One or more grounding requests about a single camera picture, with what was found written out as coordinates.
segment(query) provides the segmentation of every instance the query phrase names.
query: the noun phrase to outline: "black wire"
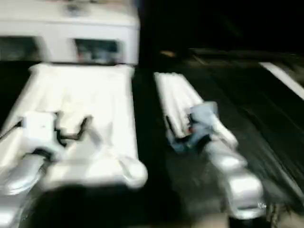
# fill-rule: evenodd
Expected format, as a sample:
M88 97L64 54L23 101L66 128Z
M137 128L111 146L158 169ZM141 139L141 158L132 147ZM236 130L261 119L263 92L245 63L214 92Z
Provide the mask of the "black wire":
M19 121L14 126L12 126L7 132L5 132L2 136L0 136L0 141L2 141L6 136L8 136L15 128L21 126L22 126L22 121Z

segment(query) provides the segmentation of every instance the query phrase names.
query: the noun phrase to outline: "white cabinet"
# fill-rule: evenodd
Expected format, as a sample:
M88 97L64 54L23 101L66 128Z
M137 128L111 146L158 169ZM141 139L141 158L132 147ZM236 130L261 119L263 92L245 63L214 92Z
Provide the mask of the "white cabinet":
M16 60L26 51L12 50L16 53L8 57L7 46L26 46L29 42L24 40L32 38L43 61L136 64L140 28L136 10L120 4L83 7L78 16L71 16L64 2L0 1L0 58Z

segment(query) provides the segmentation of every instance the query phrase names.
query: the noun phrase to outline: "robotic arm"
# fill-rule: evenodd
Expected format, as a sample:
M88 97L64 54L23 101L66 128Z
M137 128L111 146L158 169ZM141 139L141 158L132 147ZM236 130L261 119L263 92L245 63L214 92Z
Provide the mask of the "robotic arm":
M262 183L247 169L247 161L237 153L235 145L216 136L215 126L219 120L215 112L215 102L204 102L192 107L189 115L190 136L178 142L173 130L168 129L170 145L178 153L198 150L208 155L231 216L253 219L265 215Z
M51 163L62 159L65 139L80 140L91 117L86 117L75 135L62 135L57 128L59 113L31 112L11 130L22 127L27 152L10 170L0 185L0 228L18 227L37 183Z

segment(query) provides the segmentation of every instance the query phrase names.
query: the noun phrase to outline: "black surface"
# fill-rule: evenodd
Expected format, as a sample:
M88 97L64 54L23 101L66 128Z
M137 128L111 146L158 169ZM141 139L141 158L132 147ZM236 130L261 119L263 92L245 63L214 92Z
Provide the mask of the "black surface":
M303 14L295 2L141 2L141 58L193 47L304 53L298 28Z
M2 122L24 86L31 64L0 63L1 95L5 99ZM183 73L204 99L218 103L220 118L236 135L239 151L248 159L250 169L267 182L271 191L278 191L270 199L293 203L294 194L277 170L285 168L303 186L302 101L260 67L170 68L168 62L162 62L162 66L155 71ZM149 173L144 188L130 191L123 186L71 186L49 192L38 204L33 227L55 227L64 221L71 227L121 227L189 221L220 211L221 196L207 160L197 155L177 156L168 147L152 76L151 70L141 70L133 79L139 159ZM277 181L284 192L270 186L269 180Z

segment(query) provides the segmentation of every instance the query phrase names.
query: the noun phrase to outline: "black table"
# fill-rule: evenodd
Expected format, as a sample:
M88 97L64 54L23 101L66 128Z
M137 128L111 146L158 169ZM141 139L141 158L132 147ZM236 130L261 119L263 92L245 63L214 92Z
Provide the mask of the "black table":
M30 62L2 62L3 98L0 120L5 120L26 83ZM259 65L250 68L196 68L183 64L137 70L133 101L139 159L149 178L144 188L124 186L85 188L68 186L41 197L33 227L122 227L164 222L188 222L220 211L221 195L208 161L195 154L177 156L167 145L153 71L183 73L205 100L216 101L220 119L237 137L239 152L263 181L280 184L283 167L304 189L304 102ZM268 184L269 191L277 189ZM281 192L269 197L280 201ZM294 202L293 194L288 200Z

